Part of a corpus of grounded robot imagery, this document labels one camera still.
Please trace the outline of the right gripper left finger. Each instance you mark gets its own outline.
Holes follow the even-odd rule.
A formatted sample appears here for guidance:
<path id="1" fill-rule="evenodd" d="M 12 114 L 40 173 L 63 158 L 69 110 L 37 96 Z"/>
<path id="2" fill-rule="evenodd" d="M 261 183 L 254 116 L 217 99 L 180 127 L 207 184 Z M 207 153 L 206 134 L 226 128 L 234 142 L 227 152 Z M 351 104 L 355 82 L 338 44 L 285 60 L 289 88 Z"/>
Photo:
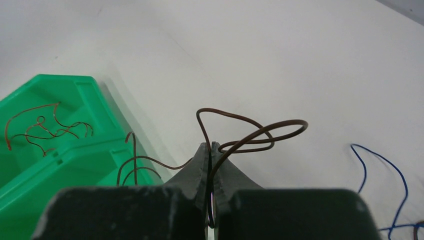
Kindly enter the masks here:
<path id="1" fill-rule="evenodd" d="M 208 147 L 161 185 L 68 187 L 47 204 L 33 240 L 204 240 Z"/>

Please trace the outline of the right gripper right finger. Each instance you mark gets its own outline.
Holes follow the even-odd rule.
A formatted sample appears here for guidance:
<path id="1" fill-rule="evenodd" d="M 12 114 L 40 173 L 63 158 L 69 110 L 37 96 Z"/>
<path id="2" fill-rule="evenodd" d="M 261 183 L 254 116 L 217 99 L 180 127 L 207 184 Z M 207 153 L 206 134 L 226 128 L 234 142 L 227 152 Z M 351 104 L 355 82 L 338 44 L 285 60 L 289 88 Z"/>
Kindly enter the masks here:
<path id="1" fill-rule="evenodd" d="M 265 189 L 226 159 L 213 178 L 217 240 L 378 240 L 360 196 L 340 188 Z"/>

